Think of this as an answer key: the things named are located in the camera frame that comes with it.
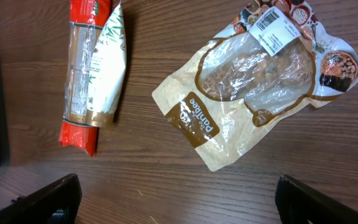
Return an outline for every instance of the wooden table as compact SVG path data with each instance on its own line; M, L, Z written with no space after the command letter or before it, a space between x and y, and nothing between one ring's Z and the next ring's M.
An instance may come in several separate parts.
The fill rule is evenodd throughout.
M248 1L124 1L129 73L114 127L89 158L58 144L69 0L0 0L0 56L11 166L0 206L65 174L79 175L78 223L280 223L274 204L290 174L358 211L358 85L284 119L235 164L210 172L171 127L152 91ZM327 32L358 52L358 1L310 0Z

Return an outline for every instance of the white sticker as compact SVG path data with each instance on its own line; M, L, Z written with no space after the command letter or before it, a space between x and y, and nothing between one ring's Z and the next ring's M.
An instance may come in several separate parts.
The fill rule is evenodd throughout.
M262 47L274 56L301 34L292 22L273 6L267 10L249 30Z

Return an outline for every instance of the food package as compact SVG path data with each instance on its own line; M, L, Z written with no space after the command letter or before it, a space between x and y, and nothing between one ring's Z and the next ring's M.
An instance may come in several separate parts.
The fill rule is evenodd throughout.
M358 55L304 1L253 0L152 93L211 171L232 164L280 120L358 83Z
M103 25L109 18L111 0L70 0L70 44L65 109L60 144L73 145L93 156L98 128L85 124L91 57Z
M125 29L119 4L112 12L94 49L86 102L86 123L112 125L126 70Z

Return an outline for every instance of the brown logo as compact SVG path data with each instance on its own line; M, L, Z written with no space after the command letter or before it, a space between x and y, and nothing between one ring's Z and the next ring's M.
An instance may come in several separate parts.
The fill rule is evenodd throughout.
M219 127L194 92L176 104L165 117L189 139L193 147L206 143L219 133Z

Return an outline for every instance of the brand label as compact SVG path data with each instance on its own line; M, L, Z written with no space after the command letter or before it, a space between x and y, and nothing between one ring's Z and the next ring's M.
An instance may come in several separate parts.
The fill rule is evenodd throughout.
M267 10L249 32L272 57L301 35L295 25L275 6Z
M206 143L219 133L219 127L194 92L176 104L165 117L189 139L193 147Z

